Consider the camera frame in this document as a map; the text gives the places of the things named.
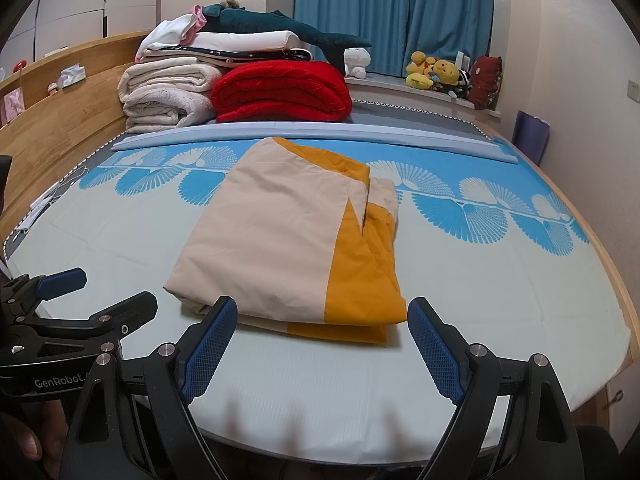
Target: curtain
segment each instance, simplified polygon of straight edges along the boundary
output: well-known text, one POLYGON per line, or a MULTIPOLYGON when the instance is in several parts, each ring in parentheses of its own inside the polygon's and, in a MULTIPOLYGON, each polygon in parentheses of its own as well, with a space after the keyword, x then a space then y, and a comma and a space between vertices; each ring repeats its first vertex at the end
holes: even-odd
MULTIPOLYGON (((404 76, 415 50, 456 59, 485 54, 494 0, 296 0, 294 17, 325 32, 373 43, 368 72, 404 76)), ((314 56, 322 59, 318 49, 314 56)))
MULTIPOLYGON (((294 17, 323 32, 355 34, 369 40, 370 72, 401 76, 409 0, 296 0, 294 17)), ((324 59, 314 49, 316 59, 324 59)))
POLYGON ((455 60, 459 50, 471 58, 487 53, 494 0, 410 0, 404 63, 411 53, 455 60))

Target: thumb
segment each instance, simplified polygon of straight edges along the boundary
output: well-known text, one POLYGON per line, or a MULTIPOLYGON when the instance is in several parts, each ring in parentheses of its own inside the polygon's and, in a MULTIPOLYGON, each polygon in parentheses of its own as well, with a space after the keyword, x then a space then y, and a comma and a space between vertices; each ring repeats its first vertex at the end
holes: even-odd
POLYGON ((0 413, 9 433, 14 436, 18 447, 29 460, 36 462, 42 458, 42 447, 40 441, 22 421, 7 413, 0 413))

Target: shark plush toy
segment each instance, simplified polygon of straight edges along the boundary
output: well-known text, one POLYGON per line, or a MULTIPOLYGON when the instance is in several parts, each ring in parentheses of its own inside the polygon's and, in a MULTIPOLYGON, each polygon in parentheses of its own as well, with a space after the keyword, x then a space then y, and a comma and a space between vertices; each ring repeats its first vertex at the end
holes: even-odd
POLYGON ((224 4, 215 4, 204 7, 202 12, 207 19, 207 25, 200 29, 201 32, 249 34, 252 32, 290 30, 305 43, 318 46, 326 60, 336 67, 343 76, 345 75, 345 49, 371 46, 369 41, 351 34, 321 32, 311 25, 297 22, 285 16, 279 10, 274 10, 273 12, 251 12, 250 10, 227 8, 224 4))

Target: blue textured pad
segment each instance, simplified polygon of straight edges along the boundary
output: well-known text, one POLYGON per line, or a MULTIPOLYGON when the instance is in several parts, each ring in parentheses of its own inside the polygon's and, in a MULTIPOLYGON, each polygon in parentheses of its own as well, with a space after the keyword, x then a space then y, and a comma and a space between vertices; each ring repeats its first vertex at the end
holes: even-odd
POLYGON ((236 302, 228 300, 187 361, 184 386, 180 391, 187 404, 206 391, 237 323, 236 302))
POLYGON ((409 332, 429 369, 440 395, 451 399, 455 405, 465 396, 460 384, 460 367, 444 341, 429 321, 417 301, 409 303, 407 311, 409 332))
POLYGON ((52 300, 75 290, 80 290, 85 285, 86 274, 84 270, 76 267, 75 269, 65 270, 42 278, 36 288, 36 297, 40 300, 52 300))

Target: human hand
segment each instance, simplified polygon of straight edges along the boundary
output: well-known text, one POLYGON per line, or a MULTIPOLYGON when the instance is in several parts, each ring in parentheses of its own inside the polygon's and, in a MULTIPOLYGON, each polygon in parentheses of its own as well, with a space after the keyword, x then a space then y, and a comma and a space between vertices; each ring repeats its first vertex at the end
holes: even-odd
POLYGON ((59 400, 43 403, 40 427, 37 431, 33 431, 22 421, 7 413, 0 413, 0 416, 25 457, 34 462, 42 460, 42 466, 47 474, 54 480, 58 480, 60 459, 62 459, 62 450, 68 431, 62 403, 59 400))

